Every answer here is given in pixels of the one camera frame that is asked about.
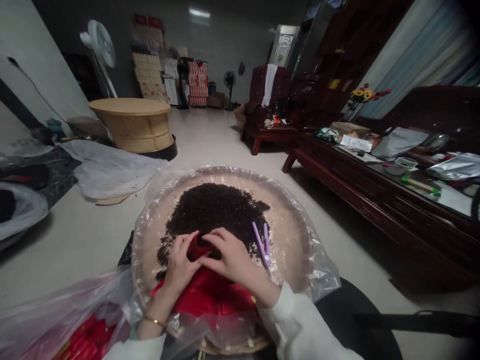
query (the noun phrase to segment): loose black tea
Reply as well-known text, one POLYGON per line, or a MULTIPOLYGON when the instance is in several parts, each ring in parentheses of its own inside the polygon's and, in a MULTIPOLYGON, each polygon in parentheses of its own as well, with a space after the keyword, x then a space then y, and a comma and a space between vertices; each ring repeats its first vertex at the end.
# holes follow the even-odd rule
MULTIPOLYGON (((192 187, 180 197, 173 214, 165 224, 164 244, 157 252, 161 265, 167 265, 172 241, 181 234, 190 234, 200 230, 207 234, 213 229, 224 227, 240 239, 250 256, 256 253, 257 245, 252 222, 262 227, 264 212, 269 210, 263 201, 255 201, 247 191, 234 186, 207 182, 192 187)), ((165 277, 165 271, 159 271, 157 280, 165 277)))

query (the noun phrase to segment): white fan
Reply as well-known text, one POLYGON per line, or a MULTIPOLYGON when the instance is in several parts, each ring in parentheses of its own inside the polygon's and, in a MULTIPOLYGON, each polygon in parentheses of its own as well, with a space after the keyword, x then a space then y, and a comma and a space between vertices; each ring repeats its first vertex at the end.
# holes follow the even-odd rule
POLYGON ((118 98, 107 69, 105 69, 105 65, 109 68, 114 68, 116 63, 114 44, 110 38, 109 32, 101 22, 90 20, 88 22, 88 32, 81 32, 80 39, 87 48, 93 50, 93 55, 95 57, 93 61, 95 61, 95 59, 98 61, 113 97, 118 98))

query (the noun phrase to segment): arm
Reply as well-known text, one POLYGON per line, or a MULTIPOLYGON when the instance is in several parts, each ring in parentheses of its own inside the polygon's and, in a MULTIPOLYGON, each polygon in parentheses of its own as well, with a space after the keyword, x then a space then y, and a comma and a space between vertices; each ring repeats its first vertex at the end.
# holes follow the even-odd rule
POLYGON ((143 320, 133 326, 130 339, 125 343, 117 342, 105 355, 104 360, 159 360, 164 349, 166 335, 165 323, 180 294, 193 275, 200 268, 198 260, 187 259, 187 250, 198 231, 190 235, 180 235, 173 242, 165 283, 157 291, 150 309, 143 320))
POLYGON ((258 312, 277 345, 280 360, 362 359, 340 344, 308 297, 294 294, 286 282, 281 289, 275 285, 233 234, 220 228, 202 238, 221 252, 221 260, 203 258, 200 263, 255 295, 258 312))

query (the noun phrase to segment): flower vase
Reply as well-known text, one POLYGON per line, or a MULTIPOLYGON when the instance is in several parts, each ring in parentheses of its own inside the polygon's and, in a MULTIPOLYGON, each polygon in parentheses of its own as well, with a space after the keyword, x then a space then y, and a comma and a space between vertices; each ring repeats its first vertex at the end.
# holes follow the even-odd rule
POLYGON ((355 115, 355 110, 349 108, 347 111, 345 111, 345 113, 341 117, 341 121, 347 123, 354 117, 354 115, 355 115))

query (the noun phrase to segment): yellow flower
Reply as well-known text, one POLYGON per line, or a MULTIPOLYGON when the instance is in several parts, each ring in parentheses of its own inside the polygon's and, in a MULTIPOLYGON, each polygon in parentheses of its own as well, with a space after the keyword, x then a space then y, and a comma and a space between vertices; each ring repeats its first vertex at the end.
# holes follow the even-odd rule
POLYGON ((374 96, 375 95, 374 95, 374 92, 372 90, 366 90, 365 94, 363 95, 363 97, 365 97, 365 99, 367 99, 367 100, 370 100, 374 96))

